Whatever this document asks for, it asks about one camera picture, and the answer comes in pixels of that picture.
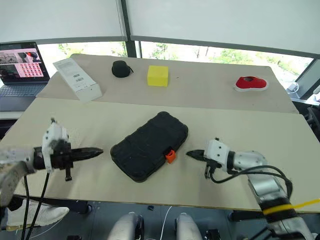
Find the table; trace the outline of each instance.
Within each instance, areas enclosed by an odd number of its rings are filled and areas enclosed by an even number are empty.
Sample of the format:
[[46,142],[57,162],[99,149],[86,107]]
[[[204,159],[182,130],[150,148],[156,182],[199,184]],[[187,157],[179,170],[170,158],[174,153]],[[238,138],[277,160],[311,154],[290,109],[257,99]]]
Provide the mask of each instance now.
[[[130,57],[73,54],[71,56],[95,80],[103,96],[97,102],[172,107],[299,113],[269,66],[155,60]],[[117,78],[114,61],[123,60],[134,73]],[[169,67],[168,87],[147,85],[149,65]],[[233,85],[242,76],[257,76],[269,82],[266,91],[237,92]],[[56,73],[37,97],[78,98]]]
[[0,120],[19,119],[23,111],[0,111]]
[[[134,182],[111,160],[110,149],[160,111],[186,124],[189,136],[172,164],[145,182]],[[283,170],[293,182],[293,204],[319,197],[319,142],[299,114],[36,98],[0,147],[40,146],[51,117],[68,130],[72,148],[98,147],[104,153],[76,162],[70,182],[65,182],[64,171],[56,170],[46,198],[258,210],[245,176],[214,184],[204,178],[205,163],[185,155],[203,149],[214,137],[233,151],[259,151],[270,165]],[[31,196],[41,195],[45,175],[42,170],[28,176]],[[219,170],[216,175],[227,176]],[[22,183],[16,194],[25,194]],[[320,206],[303,210],[320,212]]]

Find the laptop keyboard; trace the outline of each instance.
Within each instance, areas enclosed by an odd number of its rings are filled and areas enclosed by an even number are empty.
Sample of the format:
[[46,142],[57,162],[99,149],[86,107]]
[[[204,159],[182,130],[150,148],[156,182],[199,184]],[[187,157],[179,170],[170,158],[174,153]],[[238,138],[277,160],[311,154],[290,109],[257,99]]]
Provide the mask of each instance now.
[[34,97],[44,87],[44,84],[4,85],[0,88],[0,97]]

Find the black cable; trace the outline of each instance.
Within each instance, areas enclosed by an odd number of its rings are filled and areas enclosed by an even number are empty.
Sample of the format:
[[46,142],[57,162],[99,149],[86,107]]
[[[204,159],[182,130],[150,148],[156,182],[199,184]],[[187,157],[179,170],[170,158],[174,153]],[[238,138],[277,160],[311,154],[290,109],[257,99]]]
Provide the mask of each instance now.
[[263,234],[268,228],[267,227],[264,227],[262,228],[258,233],[256,233],[253,237],[249,238],[249,240],[254,240],[256,239],[257,237],[259,237],[261,234]]
[[35,226],[35,223],[36,223],[36,220],[37,220],[37,217],[38,217],[38,213],[39,213],[42,201],[44,200],[45,192],[46,192],[47,185],[48,185],[49,175],[50,174],[47,172],[46,177],[45,177],[45,181],[44,181],[44,186],[43,186],[42,193],[41,193],[41,197],[39,199],[38,207],[36,208],[35,215],[33,217],[30,229],[29,229],[28,234],[26,236],[26,240],[29,240],[29,238],[31,236],[31,233],[32,233],[32,230],[33,230],[33,228]]
[[262,240],[267,240],[272,236],[272,233],[269,233],[267,236],[265,236]]
[[21,240],[25,239],[26,227],[27,227],[27,219],[28,219],[28,211],[29,211],[29,201],[30,201],[27,176],[24,176],[23,180],[24,180],[24,186],[25,186],[26,203],[25,203],[25,211],[24,211],[24,219],[23,219]]
[[[276,170],[279,174],[276,174],[276,173],[273,173],[273,172],[265,172],[265,171],[252,171],[252,170],[256,170],[256,169],[273,169],[273,170]],[[210,172],[210,178],[211,180],[216,183],[216,184],[221,184],[221,183],[224,183],[226,181],[229,181],[235,177],[238,177],[240,175],[247,175],[247,174],[263,174],[263,175],[272,175],[272,176],[275,176],[275,177],[278,177],[278,178],[281,178],[285,181],[285,186],[287,188],[287,196],[288,198],[290,199],[291,195],[292,195],[292,191],[293,191],[293,185],[292,185],[292,182],[286,177],[286,175],[277,167],[275,166],[271,166],[271,165],[261,165],[261,166],[253,166],[253,167],[250,167],[250,168],[247,168],[243,171],[240,171],[240,172],[237,172],[225,179],[222,179],[222,180],[216,180],[214,179],[213,177],[213,172],[211,171]]]

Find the black phone case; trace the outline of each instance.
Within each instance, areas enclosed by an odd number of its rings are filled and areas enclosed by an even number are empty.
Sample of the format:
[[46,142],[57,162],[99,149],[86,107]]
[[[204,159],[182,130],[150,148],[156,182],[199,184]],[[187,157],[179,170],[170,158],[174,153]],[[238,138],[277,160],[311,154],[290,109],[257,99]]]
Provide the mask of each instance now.
[[114,145],[110,154],[125,174],[141,183],[166,162],[170,150],[179,149],[187,136],[188,127],[162,111]]

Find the white product box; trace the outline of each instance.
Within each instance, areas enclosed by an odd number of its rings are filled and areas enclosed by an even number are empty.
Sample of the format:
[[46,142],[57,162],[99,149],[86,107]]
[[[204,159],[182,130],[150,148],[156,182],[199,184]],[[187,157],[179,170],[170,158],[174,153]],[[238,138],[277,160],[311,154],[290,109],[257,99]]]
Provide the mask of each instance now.
[[53,65],[81,102],[86,103],[102,96],[99,84],[72,58],[54,62]]

